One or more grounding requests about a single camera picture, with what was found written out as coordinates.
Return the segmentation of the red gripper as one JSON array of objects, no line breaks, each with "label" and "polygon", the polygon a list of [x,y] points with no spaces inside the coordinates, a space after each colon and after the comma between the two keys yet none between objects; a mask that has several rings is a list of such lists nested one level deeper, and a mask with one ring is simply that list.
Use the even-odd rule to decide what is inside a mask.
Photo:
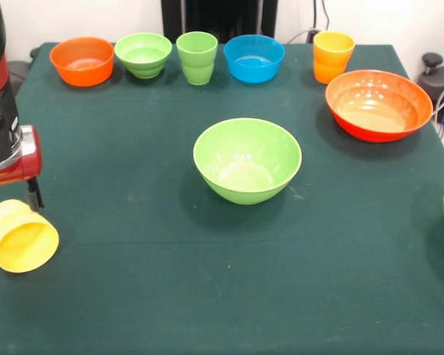
[{"label": "red gripper", "polygon": [[12,155],[0,162],[0,186],[27,181],[27,203],[32,211],[44,207],[37,177],[41,173],[41,144],[36,128],[21,126],[21,140]]}]

